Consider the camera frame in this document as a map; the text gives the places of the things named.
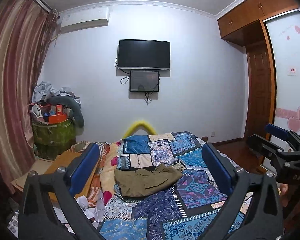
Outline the person right hand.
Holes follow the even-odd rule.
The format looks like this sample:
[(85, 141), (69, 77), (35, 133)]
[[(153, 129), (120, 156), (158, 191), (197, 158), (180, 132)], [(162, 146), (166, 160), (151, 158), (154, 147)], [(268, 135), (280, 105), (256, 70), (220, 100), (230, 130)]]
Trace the person right hand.
[(289, 203), (289, 191), (287, 184), (280, 185), (280, 201), (283, 207), (286, 207)]

